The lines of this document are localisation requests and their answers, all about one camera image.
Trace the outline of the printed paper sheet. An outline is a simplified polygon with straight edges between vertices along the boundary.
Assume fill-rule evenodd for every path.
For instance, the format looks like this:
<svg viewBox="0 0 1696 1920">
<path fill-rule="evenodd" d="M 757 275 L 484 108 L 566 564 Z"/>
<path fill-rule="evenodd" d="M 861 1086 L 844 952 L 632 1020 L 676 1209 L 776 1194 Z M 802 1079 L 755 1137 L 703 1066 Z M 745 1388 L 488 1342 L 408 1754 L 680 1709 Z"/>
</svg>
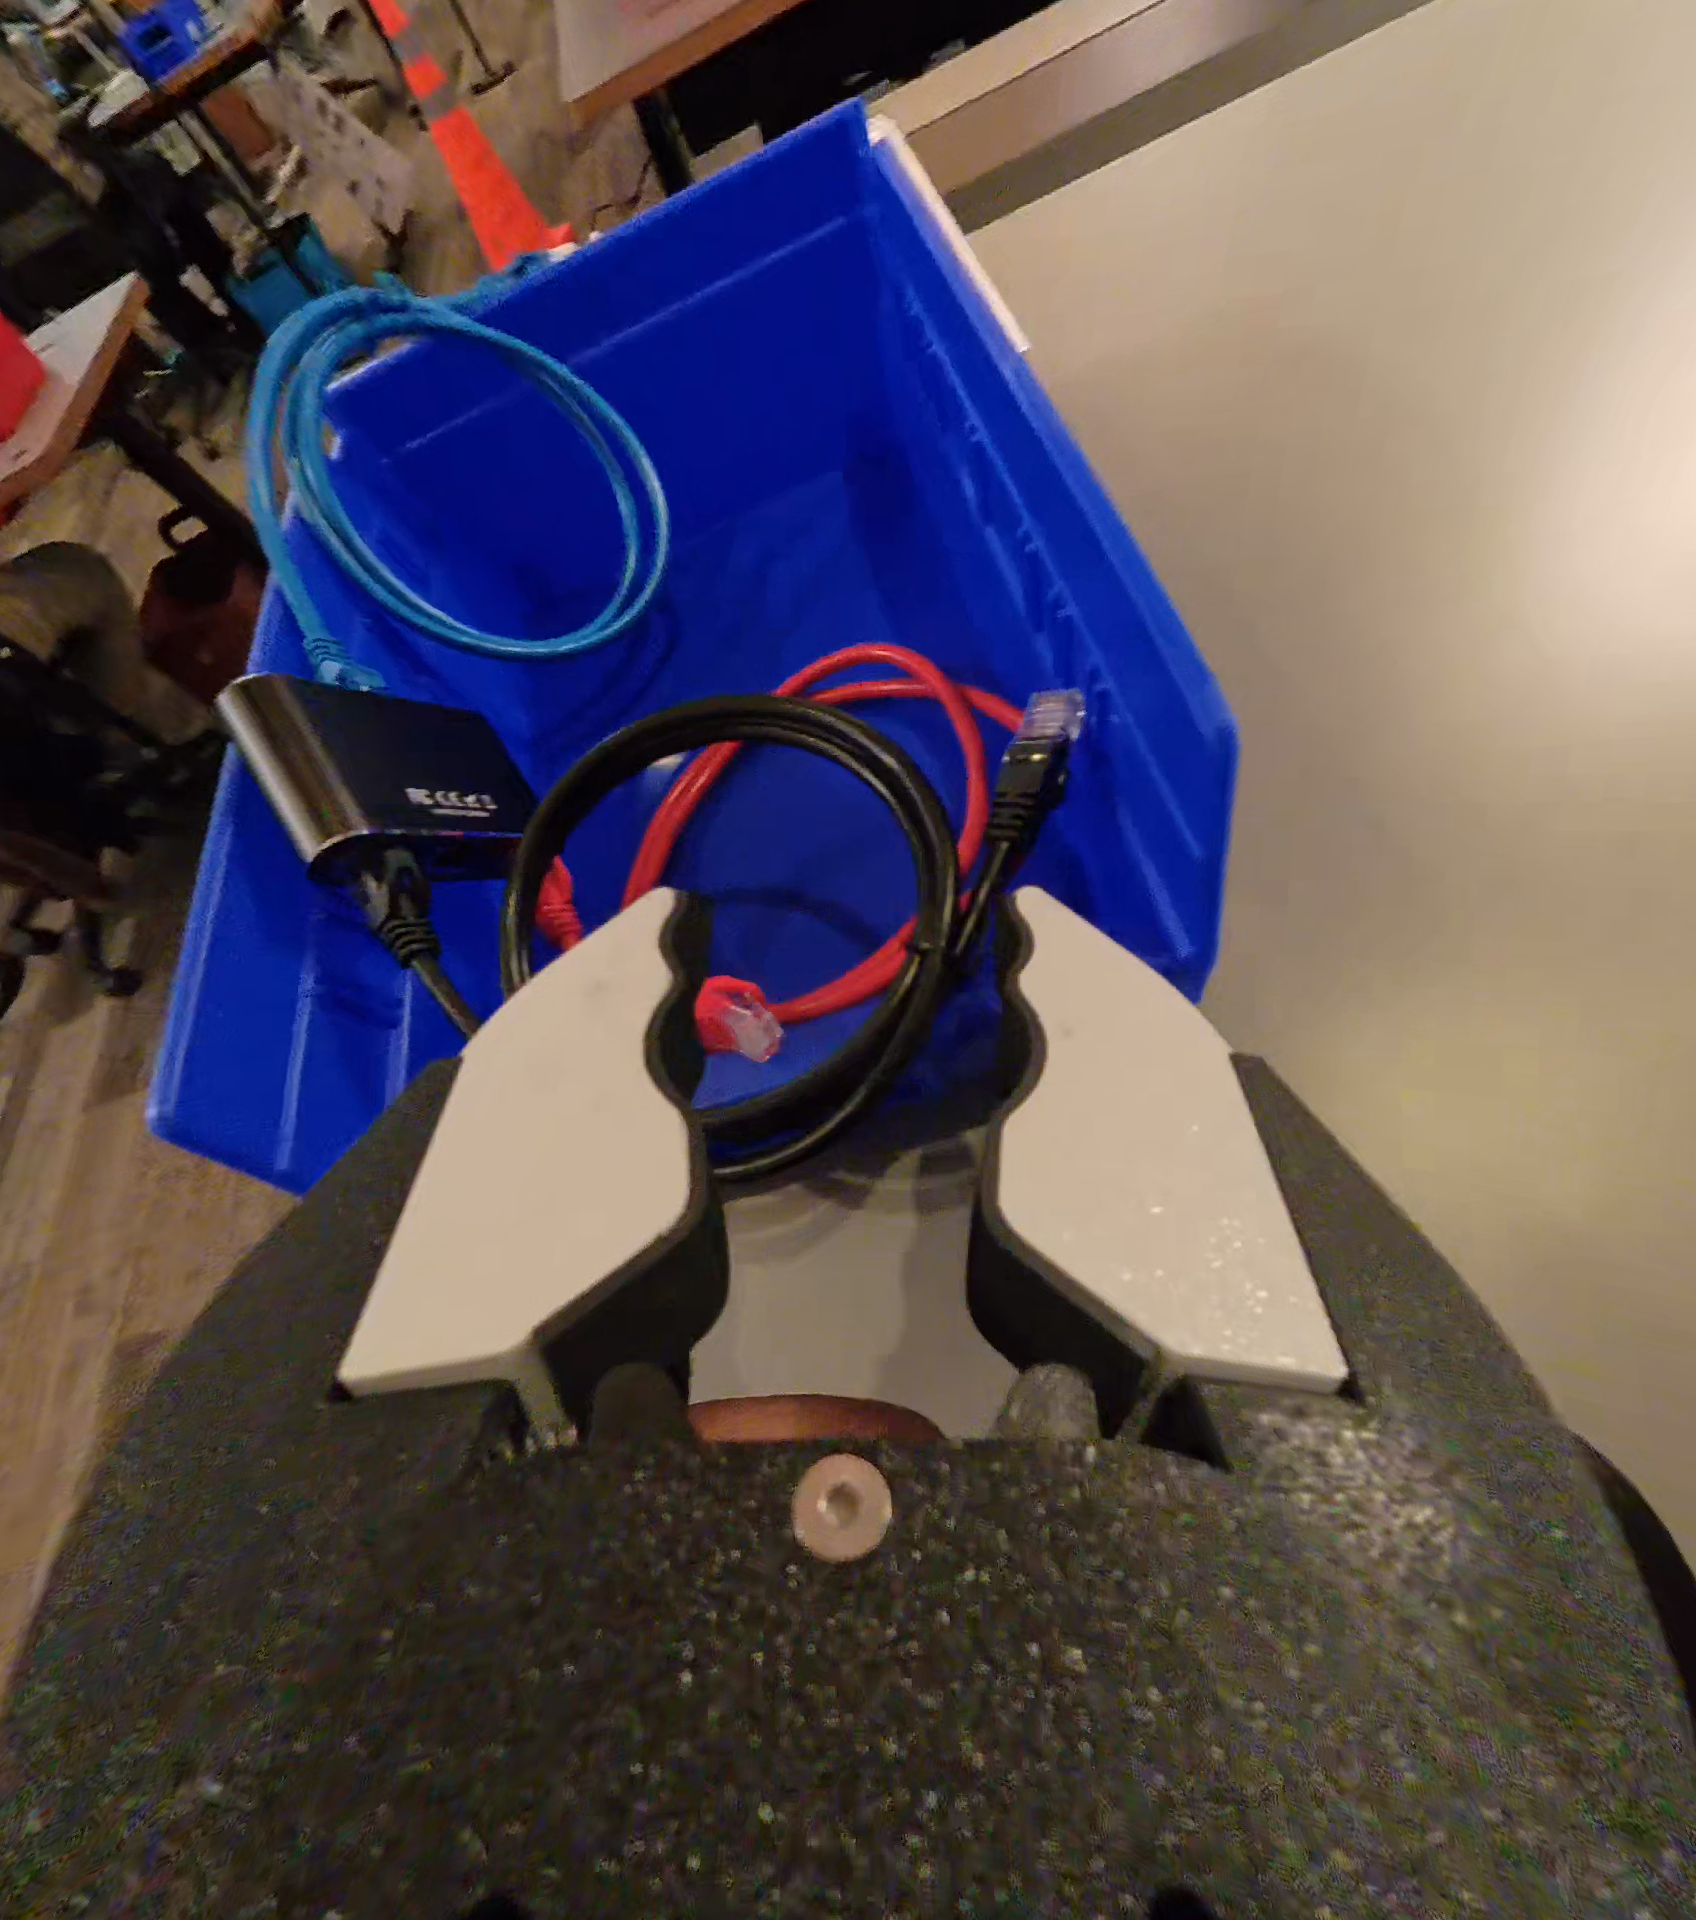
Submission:
<svg viewBox="0 0 1696 1920">
<path fill-rule="evenodd" d="M 928 169 L 918 158 L 907 133 L 893 116 L 884 113 L 868 113 L 864 119 L 871 146 L 887 152 L 896 162 L 901 176 L 909 182 L 909 197 L 938 233 L 941 242 L 951 253 L 967 287 L 993 317 L 993 323 L 1005 337 L 1006 346 L 1024 361 L 1028 356 L 1028 334 L 1024 327 L 1001 295 L 1001 288 L 977 254 L 971 236 L 965 229 L 960 229 L 955 213 L 941 197 Z"/>
</svg>

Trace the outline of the blue plastic bin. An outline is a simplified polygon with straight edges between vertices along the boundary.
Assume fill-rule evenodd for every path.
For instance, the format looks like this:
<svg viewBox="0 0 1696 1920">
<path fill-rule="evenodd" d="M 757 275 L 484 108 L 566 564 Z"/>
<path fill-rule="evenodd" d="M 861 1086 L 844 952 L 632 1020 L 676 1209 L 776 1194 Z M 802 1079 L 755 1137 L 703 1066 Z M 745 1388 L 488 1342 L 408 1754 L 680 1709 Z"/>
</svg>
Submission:
<svg viewBox="0 0 1696 1920">
<path fill-rule="evenodd" d="M 308 306 L 251 404 L 251 518 L 285 562 L 248 675 L 465 709 L 536 797 L 653 713 L 873 687 L 844 716 L 973 835 L 1030 701 L 1077 693 L 1035 884 L 1200 1000 L 1220 957 L 1239 731 L 1052 399 L 837 108 L 609 238 L 460 296 Z M 783 1029 L 705 1106 L 823 1066 L 868 1023 L 913 859 L 852 775 L 740 746 L 619 785 L 566 846 L 592 933 L 636 886 L 715 911 L 719 978 Z M 242 756 L 214 799 L 151 1130 L 314 1186 L 452 1023 L 316 882 Z"/>
</svg>

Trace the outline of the black ethernet adapter hub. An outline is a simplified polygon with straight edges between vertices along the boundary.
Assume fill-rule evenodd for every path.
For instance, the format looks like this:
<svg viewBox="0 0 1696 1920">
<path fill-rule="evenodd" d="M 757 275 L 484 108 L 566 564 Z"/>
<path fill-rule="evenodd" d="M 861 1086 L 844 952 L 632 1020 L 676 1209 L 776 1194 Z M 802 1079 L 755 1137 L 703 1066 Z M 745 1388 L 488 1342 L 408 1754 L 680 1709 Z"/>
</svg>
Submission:
<svg viewBox="0 0 1696 1920">
<path fill-rule="evenodd" d="M 393 853 L 428 880 L 504 878 L 536 797 L 479 713 L 251 675 L 217 699 L 306 875 L 343 888 Z"/>
</svg>

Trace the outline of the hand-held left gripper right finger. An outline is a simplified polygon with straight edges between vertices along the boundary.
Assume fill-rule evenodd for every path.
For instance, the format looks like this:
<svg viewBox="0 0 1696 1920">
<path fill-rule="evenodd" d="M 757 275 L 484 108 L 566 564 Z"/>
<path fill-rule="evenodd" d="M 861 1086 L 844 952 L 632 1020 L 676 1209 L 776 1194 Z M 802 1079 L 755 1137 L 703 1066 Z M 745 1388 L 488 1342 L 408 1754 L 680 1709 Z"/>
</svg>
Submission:
<svg viewBox="0 0 1696 1920">
<path fill-rule="evenodd" d="M 1039 886 L 1002 922 L 1015 1066 L 980 1143 L 969 1313 L 1101 1406 L 1186 1380 L 1334 1396 L 1350 1362 L 1235 1056 L 1198 1004 Z"/>
</svg>

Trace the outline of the orange traffic cone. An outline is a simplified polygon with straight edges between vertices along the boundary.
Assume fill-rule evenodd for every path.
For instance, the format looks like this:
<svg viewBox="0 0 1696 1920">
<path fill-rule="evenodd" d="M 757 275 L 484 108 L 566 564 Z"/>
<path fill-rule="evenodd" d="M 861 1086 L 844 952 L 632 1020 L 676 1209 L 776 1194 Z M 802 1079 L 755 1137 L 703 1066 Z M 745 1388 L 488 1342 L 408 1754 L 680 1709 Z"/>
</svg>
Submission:
<svg viewBox="0 0 1696 1920">
<path fill-rule="evenodd" d="M 536 208 L 479 124 L 452 56 L 439 48 L 424 23 L 422 5 L 367 3 L 365 11 L 428 131 L 482 265 L 493 275 L 506 275 L 522 262 L 573 253 L 573 226 L 552 223 Z"/>
</svg>

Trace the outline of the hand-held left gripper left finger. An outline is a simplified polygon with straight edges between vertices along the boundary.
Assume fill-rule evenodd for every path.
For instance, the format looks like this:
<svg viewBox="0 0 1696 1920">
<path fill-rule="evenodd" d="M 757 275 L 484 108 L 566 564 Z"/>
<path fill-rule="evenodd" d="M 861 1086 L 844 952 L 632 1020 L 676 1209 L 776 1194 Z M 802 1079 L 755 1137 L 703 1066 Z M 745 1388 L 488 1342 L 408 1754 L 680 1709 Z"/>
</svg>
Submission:
<svg viewBox="0 0 1696 1920">
<path fill-rule="evenodd" d="M 694 997 L 706 908 L 668 886 L 511 993 L 465 1047 L 334 1385 L 504 1383 L 586 1406 L 692 1357 L 724 1307 Z"/>
</svg>

